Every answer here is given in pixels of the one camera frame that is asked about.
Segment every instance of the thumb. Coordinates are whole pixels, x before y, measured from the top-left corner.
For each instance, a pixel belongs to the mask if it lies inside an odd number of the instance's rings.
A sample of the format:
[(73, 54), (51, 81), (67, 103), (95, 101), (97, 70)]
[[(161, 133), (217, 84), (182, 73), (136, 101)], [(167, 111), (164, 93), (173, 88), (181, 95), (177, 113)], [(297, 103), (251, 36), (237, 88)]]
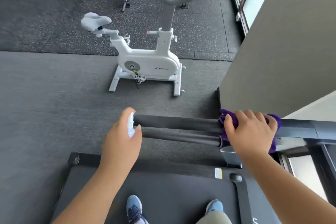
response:
[(139, 124), (135, 128), (134, 136), (131, 139), (132, 144), (137, 144), (139, 147), (141, 147), (142, 143), (142, 131), (141, 131), (141, 125)]
[(236, 130), (235, 130), (235, 127), (232, 124), (232, 117), (229, 114), (227, 114), (225, 116), (225, 120), (224, 120), (223, 124), (224, 124), (224, 128), (225, 128), (225, 132), (226, 132), (227, 137), (233, 136), (233, 134)]

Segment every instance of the exercise bike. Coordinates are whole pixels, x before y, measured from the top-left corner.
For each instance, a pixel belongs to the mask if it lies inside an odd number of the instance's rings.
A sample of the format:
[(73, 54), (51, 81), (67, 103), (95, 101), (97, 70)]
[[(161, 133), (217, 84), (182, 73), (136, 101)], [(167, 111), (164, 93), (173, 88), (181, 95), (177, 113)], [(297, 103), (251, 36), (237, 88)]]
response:
[(120, 78), (134, 79), (136, 86), (147, 80), (174, 82), (174, 96), (179, 96), (181, 90), (182, 70), (185, 67), (179, 58), (170, 52), (171, 41), (177, 42), (177, 36), (173, 35), (172, 22), (175, 6), (188, 3), (192, 0), (164, 0), (165, 10), (162, 15), (162, 27), (157, 31), (147, 31), (147, 35), (157, 38), (155, 50), (132, 49), (129, 47), (130, 36), (119, 36), (118, 30), (105, 29), (103, 26), (112, 22), (111, 18), (99, 16), (95, 13), (87, 13), (81, 20), (82, 27), (102, 37), (110, 36), (110, 46), (115, 47), (119, 53), (118, 67), (114, 74), (109, 91), (115, 91)]

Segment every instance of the person's left arm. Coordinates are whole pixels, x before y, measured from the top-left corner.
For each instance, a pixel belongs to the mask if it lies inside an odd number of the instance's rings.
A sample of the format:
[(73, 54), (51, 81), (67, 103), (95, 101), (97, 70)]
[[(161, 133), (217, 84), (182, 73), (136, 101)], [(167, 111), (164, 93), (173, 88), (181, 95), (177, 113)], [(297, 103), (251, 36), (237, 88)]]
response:
[(142, 142), (141, 127), (128, 136), (127, 121), (132, 108), (126, 108), (111, 128), (103, 144), (96, 173), (52, 224), (103, 224), (112, 201), (136, 162)]

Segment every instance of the microfiber towel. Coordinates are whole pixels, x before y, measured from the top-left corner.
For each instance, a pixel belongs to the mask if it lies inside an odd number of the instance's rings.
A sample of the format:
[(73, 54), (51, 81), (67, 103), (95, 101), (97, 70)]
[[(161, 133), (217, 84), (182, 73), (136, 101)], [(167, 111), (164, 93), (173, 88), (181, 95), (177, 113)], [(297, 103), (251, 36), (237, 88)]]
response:
[[(237, 117), (236, 117), (236, 115), (235, 115), (234, 112), (230, 112), (230, 111), (225, 110), (225, 109), (221, 109), (219, 112), (220, 112), (219, 121), (220, 121), (221, 123), (224, 123), (225, 116), (226, 116), (227, 114), (229, 114), (229, 115), (232, 117), (232, 124), (233, 124), (234, 128), (237, 128), (237, 127), (238, 127), (238, 119), (237, 119)], [(270, 116), (272, 116), (274, 119), (276, 119), (276, 121), (278, 122), (278, 129), (279, 129), (279, 128), (281, 127), (281, 119), (280, 119), (280, 117), (277, 116), (277, 115), (275, 115), (275, 114), (271, 114), (271, 113), (269, 113), (268, 115), (270, 115)], [(225, 132), (225, 129), (224, 129), (224, 128), (223, 128), (223, 130), (222, 130), (222, 132), (221, 132), (220, 138), (221, 138), (221, 140), (229, 141), (229, 140), (228, 140), (228, 136), (226, 135), (226, 132)], [(271, 153), (271, 152), (275, 152), (275, 148), (276, 148), (276, 146), (275, 146), (275, 138), (273, 138), (272, 145), (271, 145), (271, 148), (270, 148), (269, 152), (270, 152), (270, 153)]]

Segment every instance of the beige pants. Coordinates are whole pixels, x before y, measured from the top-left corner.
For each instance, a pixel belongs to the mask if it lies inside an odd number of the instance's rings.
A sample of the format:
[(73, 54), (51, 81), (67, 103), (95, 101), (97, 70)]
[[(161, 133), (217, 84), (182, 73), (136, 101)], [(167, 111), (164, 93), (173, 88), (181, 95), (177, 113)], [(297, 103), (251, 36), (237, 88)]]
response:
[(232, 224), (229, 217), (221, 211), (213, 211), (201, 218), (196, 224)]

